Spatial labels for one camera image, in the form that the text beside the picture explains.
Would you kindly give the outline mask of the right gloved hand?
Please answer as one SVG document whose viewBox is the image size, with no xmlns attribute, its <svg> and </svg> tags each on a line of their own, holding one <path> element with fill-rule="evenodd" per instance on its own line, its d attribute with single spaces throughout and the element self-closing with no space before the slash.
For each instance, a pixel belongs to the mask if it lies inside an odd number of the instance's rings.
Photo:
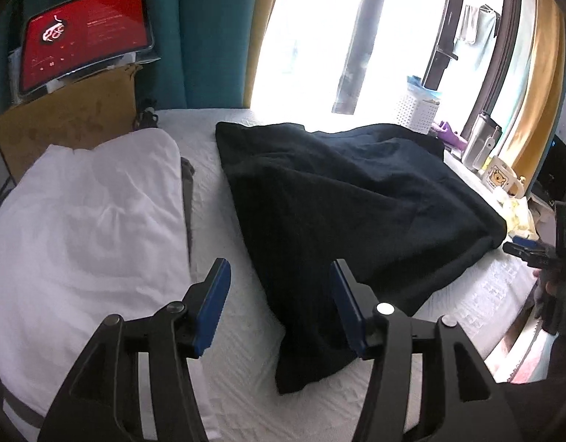
<svg viewBox="0 0 566 442">
<path fill-rule="evenodd" d="M 566 280 L 551 270 L 536 269 L 537 288 L 534 303 L 542 329 L 552 335 L 566 336 Z"/>
</svg>

